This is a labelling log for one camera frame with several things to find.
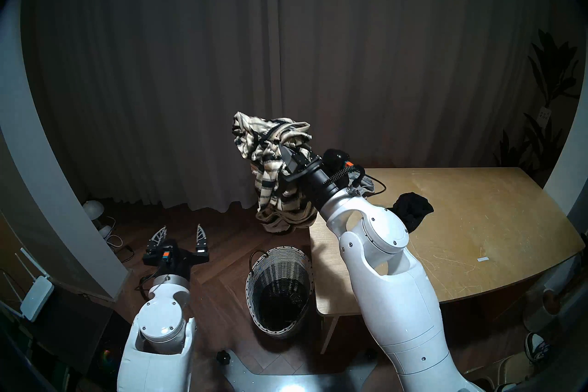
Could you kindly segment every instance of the wall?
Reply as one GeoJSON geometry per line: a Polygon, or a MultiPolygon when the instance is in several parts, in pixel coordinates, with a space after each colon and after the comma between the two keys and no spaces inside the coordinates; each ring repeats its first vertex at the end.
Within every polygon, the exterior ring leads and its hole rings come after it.
{"type": "Polygon", "coordinates": [[[586,66],[574,122],[545,191],[569,214],[588,178],[588,80],[586,66]]]}
{"type": "Polygon", "coordinates": [[[588,231],[588,180],[584,184],[578,199],[567,214],[568,219],[579,233],[588,231]]]}
{"type": "Polygon", "coordinates": [[[0,210],[52,277],[112,300],[127,270],[86,216],[47,141],[25,73],[20,5],[8,0],[0,13],[0,210]]]}
{"type": "Polygon", "coordinates": [[[29,82],[33,101],[35,102],[37,114],[39,115],[39,120],[41,121],[55,158],[79,202],[83,204],[88,200],[89,190],[80,178],[71,156],[66,151],[65,144],[57,128],[55,117],[49,108],[49,100],[44,89],[45,82],[43,81],[39,56],[37,54],[35,21],[31,19],[34,14],[35,3],[33,1],[22,0],[21,23],[27,24],[27,26],[21,28],[22,54],[25,60],[26,77],[29,82]]]}

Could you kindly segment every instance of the basket handle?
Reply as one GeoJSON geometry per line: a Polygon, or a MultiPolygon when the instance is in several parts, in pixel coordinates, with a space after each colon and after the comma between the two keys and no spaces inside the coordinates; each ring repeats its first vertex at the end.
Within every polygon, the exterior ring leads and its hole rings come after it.
{"type": "Polygon", "coordinates": [[[253,266],[251,265],[251,261],[253,260],[255,253],[262,253],[269,257],[269,253],[263,250],[255,250],[253,253],[251,253],[251,256],[249,256],[249,273],[253,273],[253,266]]]}

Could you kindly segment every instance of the curtain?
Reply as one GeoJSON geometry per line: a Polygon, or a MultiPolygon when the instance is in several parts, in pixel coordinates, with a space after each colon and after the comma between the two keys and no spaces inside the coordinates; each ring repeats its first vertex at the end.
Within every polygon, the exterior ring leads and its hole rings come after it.
{"type": "MultiPolygon", "coordinates": [[[[542,105],[527,60],[538,28],[579,47],[580,87],[584,20],[571,0],[280,0],[285,113],[312,125],[319,153],[493,166],[502,129],[519,139],[523,112],[542,105]]],[[[576,104],[563,101],[566,131],[576,104]]]]}
{"type": "Polygon", "coordinates": [[[231,125],[281,115],[277,0],[31,3],[49,108],[93,197],[255,202],[231,125]]]}
{"type": "MultiPolygon", "coordinates": [[[[93,197],[164,207],[254,203],[231,136],[237,110],[308,121],[317,153],[342,148],[367,166],[493,165],[502,130],[521,139],[522,113],[542,105],[527,61],[538,28],[579,47],[578,79],[585,60],[571,0],[26,0],[23,8],[34,10],[23,25],[34,27],[38,68],[25,62],[49,100],[40,108],[51,111],[93,197]]],[[[575,100],[561,102],[566,124],[575,100]]]]}

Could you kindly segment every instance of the wooden table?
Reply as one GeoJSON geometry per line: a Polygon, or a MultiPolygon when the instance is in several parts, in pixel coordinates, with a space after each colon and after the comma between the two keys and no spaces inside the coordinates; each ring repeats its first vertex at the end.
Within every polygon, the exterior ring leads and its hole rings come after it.
{"type": "MultiPolygon", "coordinates": [[[[537,275],[584,243],[555,201],[522,170],[367,169],[387,191],[369,200],[392,207],[402,193],[426,197],[435,212],[410,234],[439,302],[485,293],[537,275]],[[478,258],[487,257],[482,262],[478,258]]],[[[359,217],[350,219],[348,227],[359,217]]],[[[316,308],[330,318],[321,353],[340,316],[360,314],[335,235],[318,216],[310,228],[316,308]]],[[[380,274],[387,272],[387,264],[380,274]]]]}

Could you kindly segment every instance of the striped cloth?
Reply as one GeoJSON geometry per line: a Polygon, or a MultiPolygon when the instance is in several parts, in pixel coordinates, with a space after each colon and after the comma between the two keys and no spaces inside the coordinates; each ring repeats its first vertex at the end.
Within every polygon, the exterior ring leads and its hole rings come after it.
{"type": "MultiPolygon", "coordinates": [[[[233,117],[235,145],[241,156],[251,161],[255,188],[259,194],[256,218],[268,232],[287,233],[295,227],[309,227],[315,222],[317,211],[302,194],[296,183],[278,191],[279,174],[289,175],[278,144],[296,148],[306,144],[312,136],[310,125],[290,118],[264,120],[237,112],[233,117]]],[[[310,151],[301,148],[307,158],[310,151]]]]}

